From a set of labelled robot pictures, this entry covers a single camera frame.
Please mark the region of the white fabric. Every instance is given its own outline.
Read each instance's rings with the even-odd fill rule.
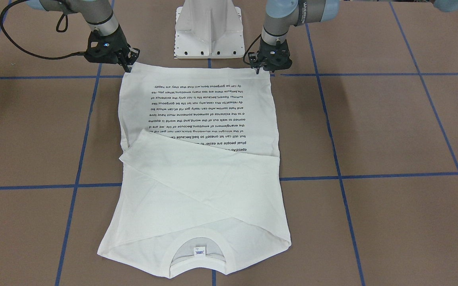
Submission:
[[[167,70],[173,76],[178,70],[184,72]],[[194,76],[210,74],[189,70]],[[127,75],[121,98],[133,97],[135,103],[149,96],[146,89],[124,93],[129,85],[140,84]],[[266,89],[255,96],[265,99],[266,106],[273,104]],[[131,121],[126,114],[132,112],[122,109],[121,103],[119,112],[120,122]],[[276,132],[276,121],[273,125],[275,130],[268,134]],[[122,125],[122,134],[129,135],[123,130]],[[130,137],[122,137],[122,189],[99,255],[172,278],[197,267],[229,274],[289,248],[278,154],[200,145],[148,132],[145,126],[133,140]],[[270,142],[278,144],[278,134],[261,141],[267,142],[263,146],[268,146],[268,153],[278,150],[269,148]],[[189,254],[199,246],[206,247],[206,253]]]

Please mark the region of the robotic arm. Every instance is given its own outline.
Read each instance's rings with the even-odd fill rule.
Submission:
[[[18,0],[8,5],[2,11],[1,19],[9,8],[20,2],[27,2],[27,4],[34,9],[62,12],[63,15],[60,18],[60,22],[66,17],[66,25],[68,25],[69,14],[82,14],[84,20],[91,28],[91,33],[87,41],[87,50],[71,55],[83,55],[86,60],[91,63],[119,64],[126,72],[131,71],[131,66],[135,63],[135,60],[137,60],[140,50],[130,47],[127,43],[120,24],[114,15],[113,8],[111,4],[109,4],[109,0]],[[2,31],[19,49],[32,56],[38,56],[24,50],[16,44],[8,36],[3,27]],[[47,60],[58,60],[59,58],[65,58],[67,56],[58,58],[49,58],[45,56],[38,57]]]
[[[339,0],[268,0],[266,18],[257,53],[248,53],[252,68],[265,71],[285,70],[293,61],[289,58],[287,32],[291,25],[332,20],[338,13]]]

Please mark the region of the shirt tag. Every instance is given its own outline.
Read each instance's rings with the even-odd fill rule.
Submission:
[[[194,247],[194,257],[206,256],[206,246]]]

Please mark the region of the blue joint cap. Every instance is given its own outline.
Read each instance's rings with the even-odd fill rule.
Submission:
[[[266,14],[272,18],[280,19],[291,14],[298,6],[298,0],[268,0]]]
[[[326,0],[325,9],[321,22],[329,21],[335,18],[338,14],[339,0]]]
[[[40,3],[40,0],[29,0],[26,1],[26,4],[33,9],[46,11],[46,9],[42,6],[42,3]]]
[[[434,7],[443,12],[452,12],[458,10],[458,0],[436,0]]]

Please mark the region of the white plastic base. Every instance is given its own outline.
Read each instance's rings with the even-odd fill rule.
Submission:
[[[223,8],[192,1],[176,9],[175,58],[241,58],[245,54],[241,9],[232,0],[222,1]]]

